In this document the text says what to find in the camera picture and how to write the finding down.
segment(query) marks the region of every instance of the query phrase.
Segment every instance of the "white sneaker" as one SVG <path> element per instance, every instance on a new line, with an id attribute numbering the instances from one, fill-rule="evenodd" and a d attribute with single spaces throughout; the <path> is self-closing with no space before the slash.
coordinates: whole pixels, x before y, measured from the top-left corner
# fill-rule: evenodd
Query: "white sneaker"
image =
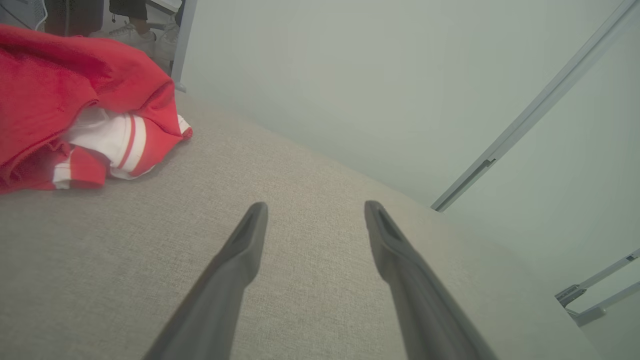
<path id="1" fill-rule="evenodd" d="M 156 50 L 156 34 L 150 30 L 140 35 L 133 24 L 126 24 L 108 33 L 93 33 L 91 37 L 110 38 L 125 43 L 144 51 L 149 57 L 153 57 Z"/>
<path id="2" fill-rule="evenodd" d="M 179 34 L 180 26 L 175 23 L 175 14 L 173 14 L 169 18 L 169 23 L 164 27 L 164 33 L 160 35 L 160 40 L 156 47 L 157 60 L 173 61 Z"/>

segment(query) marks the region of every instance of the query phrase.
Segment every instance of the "person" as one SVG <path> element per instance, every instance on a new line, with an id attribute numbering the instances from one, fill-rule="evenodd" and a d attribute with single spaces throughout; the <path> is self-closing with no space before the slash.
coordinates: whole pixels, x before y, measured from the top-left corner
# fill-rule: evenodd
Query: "person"
<path id="1" fill-rule="evenodd" d="M 96 36 L 111 38 L 144 51 L 149 57 L 173 61 L 175 47 L 180 32 L 184 3 L 176 14 L 170 17 L 156 48 L 156 34 L 147 24 L 147 6 L 145 0 L 109 0 L 109 11 L 115 15 L 126 16 L 129 22 L 124 26 Z"/>

